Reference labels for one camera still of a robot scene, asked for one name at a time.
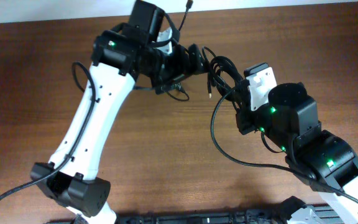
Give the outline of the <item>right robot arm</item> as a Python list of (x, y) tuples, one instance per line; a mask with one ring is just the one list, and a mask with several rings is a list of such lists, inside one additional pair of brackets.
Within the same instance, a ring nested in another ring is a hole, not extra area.
[(243, 80), (233, 95), (239, 131), (260, 131), (286, 154), (289, 171), (319, 193), (344, 223), (358, 223), (358, 155), (345, 140), (322, 129), (317, 104), (303, 84)]

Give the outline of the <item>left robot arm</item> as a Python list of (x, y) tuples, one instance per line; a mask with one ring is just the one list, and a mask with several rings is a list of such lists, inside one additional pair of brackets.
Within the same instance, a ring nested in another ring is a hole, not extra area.
[(127, 23), (97, 36), (87, 87), (63, 138), (48, 162), (34, 164), (30, 177), (50, 199), (87, 223), (114, 223), (108, 205), (111, 184), (98, 177), (104, 144), (114, 120), (139, 75), (149, 77), (156, 94), (181, 90), (181, 82), (204, 72), (197, 46), (180, 45), (174, 24), (162, 30), (169, 15), (136, 1)]

